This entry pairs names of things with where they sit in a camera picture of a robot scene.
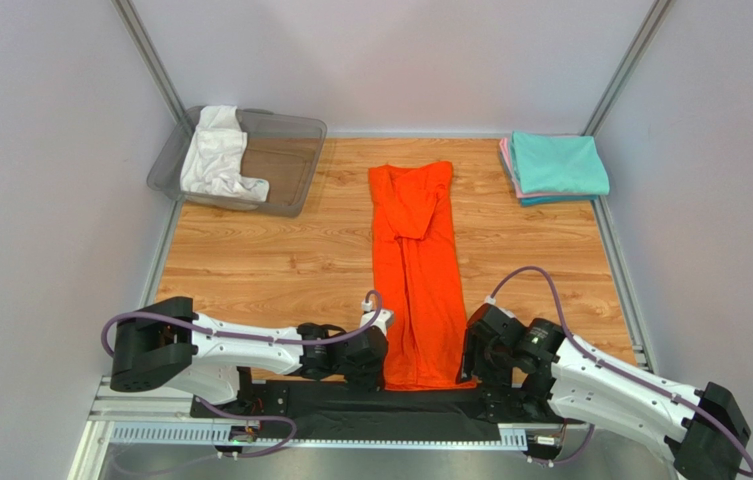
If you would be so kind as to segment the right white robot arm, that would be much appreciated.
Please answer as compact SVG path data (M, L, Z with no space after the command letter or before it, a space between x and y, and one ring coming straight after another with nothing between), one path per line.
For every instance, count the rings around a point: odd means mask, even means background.
M743 456L751 428L730 390L656 376L546 319L524 325L483 304L467 323L457 380L478 382L495 421L591 424L642 444L686 479L753 470Z

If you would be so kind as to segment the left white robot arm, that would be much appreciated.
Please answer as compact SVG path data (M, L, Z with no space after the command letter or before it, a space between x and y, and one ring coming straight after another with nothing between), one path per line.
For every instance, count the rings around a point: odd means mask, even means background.
M100 340L112 359L111 388L139 393L167 387L214 406L244 399L249 369L320 381L339 375L379 389L392 310L369 291L357 328L303 323L262 328L195 311L191 298L171 297L107 321Z

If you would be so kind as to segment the orange t shirt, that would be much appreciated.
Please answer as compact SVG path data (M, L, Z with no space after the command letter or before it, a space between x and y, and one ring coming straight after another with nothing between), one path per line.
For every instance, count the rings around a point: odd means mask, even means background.
M466 307L450 200L453 166L392 165L368 172L374 286L394 313L387 330L391 391L469 389L457 380Z

